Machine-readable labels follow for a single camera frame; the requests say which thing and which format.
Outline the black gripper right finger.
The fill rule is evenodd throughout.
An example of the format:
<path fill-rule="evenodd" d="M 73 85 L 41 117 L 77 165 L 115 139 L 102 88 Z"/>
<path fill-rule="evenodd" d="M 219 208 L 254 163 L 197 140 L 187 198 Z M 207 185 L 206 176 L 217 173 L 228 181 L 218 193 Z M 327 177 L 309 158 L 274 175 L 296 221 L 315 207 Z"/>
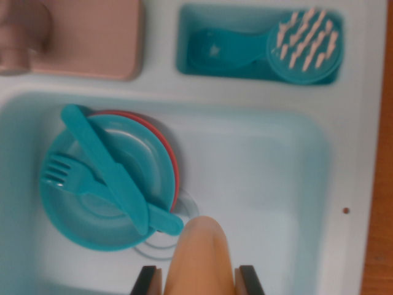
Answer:
<path fill-rule="evenodd" d="M 254 266 L 242 265 L 235 269 L 236 295 L 265 295 Z"/>

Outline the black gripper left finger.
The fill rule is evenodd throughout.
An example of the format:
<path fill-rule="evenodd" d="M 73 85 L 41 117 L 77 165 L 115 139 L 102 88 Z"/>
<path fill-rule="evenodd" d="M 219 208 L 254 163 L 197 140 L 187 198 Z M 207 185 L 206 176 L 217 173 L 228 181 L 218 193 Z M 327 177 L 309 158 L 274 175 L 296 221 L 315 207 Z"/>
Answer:
<path fill-rule="evenodd" d="M 143 266 L 130 294 L 161 295 L 162 270 L 155 265 Z"/>

